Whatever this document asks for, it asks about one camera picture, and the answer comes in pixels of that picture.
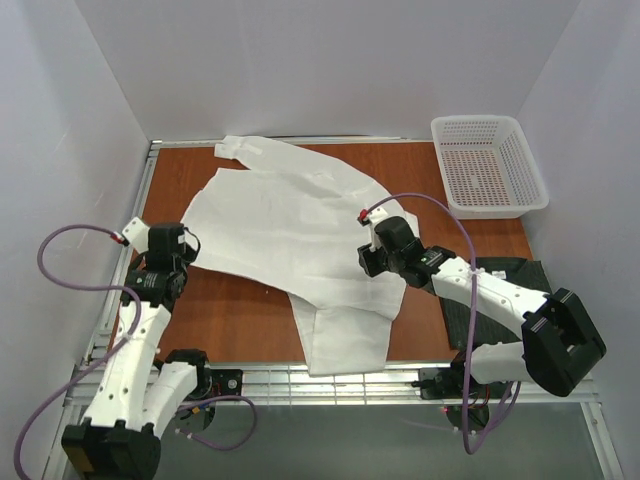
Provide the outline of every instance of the laundry basket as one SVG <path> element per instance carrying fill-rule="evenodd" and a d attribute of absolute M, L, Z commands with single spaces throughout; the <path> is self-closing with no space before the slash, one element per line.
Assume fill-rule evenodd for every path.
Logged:
<path fill-rule="evenodd" d="M 515 118 L 439 117 L 431 132 L 447 202 L 457 218 L 517 218 L 549 203 Z"/>

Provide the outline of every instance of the gray floor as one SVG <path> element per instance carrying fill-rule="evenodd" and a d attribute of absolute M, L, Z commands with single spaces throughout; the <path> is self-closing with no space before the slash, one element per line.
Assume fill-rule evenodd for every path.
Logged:
<path fill-rule="evenodd" d="M 430 406 L 263 407 L 251 441 L 215 452 L 177 436 L 162 439 L 156 480 L 190 479 L 600 479 L 579 404 L 520 404 L 478 454 Z M 219 407 L 205 436 L 232 442 L 249 425 L 239 406 Z"/>

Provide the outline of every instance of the black mat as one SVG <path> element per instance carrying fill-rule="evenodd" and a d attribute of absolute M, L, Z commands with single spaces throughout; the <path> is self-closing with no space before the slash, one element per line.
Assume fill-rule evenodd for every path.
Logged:
<path fill-rule="evenodd" d="M 541 262 L 518 257 L 481 257 L 477 259 L 478 268 L 487 273 L 504 272 L 506 280 L 515 285 L 543 292 L 551 292 L 551 286 L 544 273 Z M 449 345 L 454 349 L 463 349 L 467 345 L 469 334 L 469 307 L 453 300 L 440 300 L 444 322 L 449 336 Z M 475 344 L 512 343 L 519 341 L 513 332 L 482 314 L 476 321 Z"/>

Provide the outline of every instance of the white cloth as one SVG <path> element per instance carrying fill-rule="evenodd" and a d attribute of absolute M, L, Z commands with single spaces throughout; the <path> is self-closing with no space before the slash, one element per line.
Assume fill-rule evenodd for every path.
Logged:
<path fill-rule="evenodd" d="M 194 265 L 289 293 L 311 375 L 382 369 L 405 283 L 364 274 L 356 250 L 369 234 L 356 217 L 389 193 L 338 159 L 275 140 L 227 137 L 216 155 L 251 170 L 219 169 L 192 200 L 182 222 L 202 243 Z M 397 202 L 385 208 L 405 215 Z"/>

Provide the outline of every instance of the wooden table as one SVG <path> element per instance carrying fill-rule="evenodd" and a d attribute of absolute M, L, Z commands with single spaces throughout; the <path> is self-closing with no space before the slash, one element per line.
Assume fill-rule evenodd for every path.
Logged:
<path fill-rule="evenodd" d="M 432 143 L 309 145 L 377 179 L 391 193 L 422 192 L 445 202 Z M 212 148 L 160 150 L 144 209 L 149 224 L 180 221 L 193 196 L 218 168 L 243 168 L 214 157 Z M 468 258 L 455 224 L 420 199 L 403 206 L 418 216 L 424 245 L 441 245 Z M 531 258 L 520 220 L 465 221 L 478 255 Z M 163 355 L 175 348 L 205 350 L 212 362 L 304 362 L 287 295 L 257 282 L 190 268 L 189 283 L 176 303 L 160 342 Z M 449 348 L 437 298 L 407 289 L 393 323 L 388 360 L 448 360 Z"/>

